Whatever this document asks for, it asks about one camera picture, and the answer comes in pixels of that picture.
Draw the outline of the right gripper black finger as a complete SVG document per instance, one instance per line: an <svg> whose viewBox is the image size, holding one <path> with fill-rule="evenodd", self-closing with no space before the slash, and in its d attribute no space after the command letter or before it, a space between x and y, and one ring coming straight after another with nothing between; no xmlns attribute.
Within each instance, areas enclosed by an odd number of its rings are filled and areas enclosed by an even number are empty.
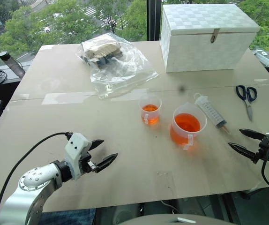
<svg viewBox="0 0 269 225"><path fill-rule="evenodd" d="M254 130L251 130L251 129L247 129L247 128L241 128L239 129L239 131L247 136L247 137L250 137L250 138L253 138L253 139L257 139L257 140L260 140L262 141L263 138L265 137L265 134L262 134L262 133L259 133L257 131L254 131Z"/></svg>
<svg viewBox="0 0 269 225"><path fill-rule="evenodd" d="M233 150L235 150L237 153L250 159L254 164L256 164L258 162L258 158L254 152L251 152L251 151L247 150L245 147L243 147L239 144L236 144L236 143L229 142L228 145Z"/></svg>

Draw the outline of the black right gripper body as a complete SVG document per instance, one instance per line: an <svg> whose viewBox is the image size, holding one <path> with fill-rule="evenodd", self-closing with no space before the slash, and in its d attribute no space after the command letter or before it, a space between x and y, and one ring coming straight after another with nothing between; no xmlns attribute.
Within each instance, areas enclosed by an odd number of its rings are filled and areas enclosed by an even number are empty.
<svg viewBox="0 0 269 225"><path fill-rule="evenodd" d="M256 138L260 140L256 161L259 159L269 161L269 135L256 133Z"/></svg>

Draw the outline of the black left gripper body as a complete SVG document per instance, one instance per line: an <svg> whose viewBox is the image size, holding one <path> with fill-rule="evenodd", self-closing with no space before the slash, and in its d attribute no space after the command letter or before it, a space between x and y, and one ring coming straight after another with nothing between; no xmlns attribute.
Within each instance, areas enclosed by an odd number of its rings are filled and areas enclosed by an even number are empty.
<svg viewBox="0 0 269 225"><path fill-rule="evenodd" d="M78 160L78 165L81 174L90 172L99 173L102 170L100 166L94 164L91 161L91 155L89 153L85 153L80 157L80 159Z"/></svg>

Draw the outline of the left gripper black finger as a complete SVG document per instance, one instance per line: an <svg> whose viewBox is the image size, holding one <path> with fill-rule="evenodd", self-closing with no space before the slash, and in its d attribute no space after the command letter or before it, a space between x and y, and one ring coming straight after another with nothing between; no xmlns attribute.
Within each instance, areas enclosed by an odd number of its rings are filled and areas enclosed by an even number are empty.
<svg viewBox="0 0 269 225"><path fill-rule="evenodd" d="M92 150L92 149L95 149L97 148L99 145L101 145L102 143L104 142L104 140L101 140L101 139L96 139L96 140L93 140L92 141L92 144L89 148L89 151Z"/></svg>
<svg viewBox="0 0 269 225"><path fill-rule="evenodd" d="M107 157L105 157L102 162L96 165L96 169L94 170L95 173L99 173L100 171L107 168L118 156L118 153L111 154Z"/></svg>

